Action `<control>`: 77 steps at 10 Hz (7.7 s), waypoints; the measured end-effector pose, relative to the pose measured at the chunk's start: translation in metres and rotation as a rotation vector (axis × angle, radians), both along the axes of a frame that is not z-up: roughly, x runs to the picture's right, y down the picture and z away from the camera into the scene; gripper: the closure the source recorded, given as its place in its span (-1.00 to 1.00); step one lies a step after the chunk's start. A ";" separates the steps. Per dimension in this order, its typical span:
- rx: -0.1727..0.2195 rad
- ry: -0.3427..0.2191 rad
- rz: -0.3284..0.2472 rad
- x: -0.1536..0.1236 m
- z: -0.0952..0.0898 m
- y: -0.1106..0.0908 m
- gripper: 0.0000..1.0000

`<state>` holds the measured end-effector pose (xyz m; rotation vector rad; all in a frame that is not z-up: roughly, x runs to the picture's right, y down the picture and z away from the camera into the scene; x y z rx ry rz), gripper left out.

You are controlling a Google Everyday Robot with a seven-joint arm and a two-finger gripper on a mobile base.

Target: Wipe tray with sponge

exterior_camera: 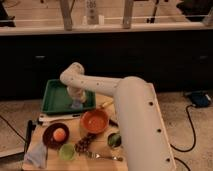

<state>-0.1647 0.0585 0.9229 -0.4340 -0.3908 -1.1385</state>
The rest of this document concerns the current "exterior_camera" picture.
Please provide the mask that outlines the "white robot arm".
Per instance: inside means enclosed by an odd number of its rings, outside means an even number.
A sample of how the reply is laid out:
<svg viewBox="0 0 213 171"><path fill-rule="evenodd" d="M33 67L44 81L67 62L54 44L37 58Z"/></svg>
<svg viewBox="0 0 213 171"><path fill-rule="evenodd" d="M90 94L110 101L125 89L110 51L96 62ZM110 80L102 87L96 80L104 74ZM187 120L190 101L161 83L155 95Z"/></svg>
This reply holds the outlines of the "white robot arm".
<svg viewBox="0 0 213 171"><path fill-rule="evenodd" d="M172 149L154 87L135 76L109 78L87 76L83 66L72 63L60 81L73 88L113 98L128 171L175 171Z"/></svg>

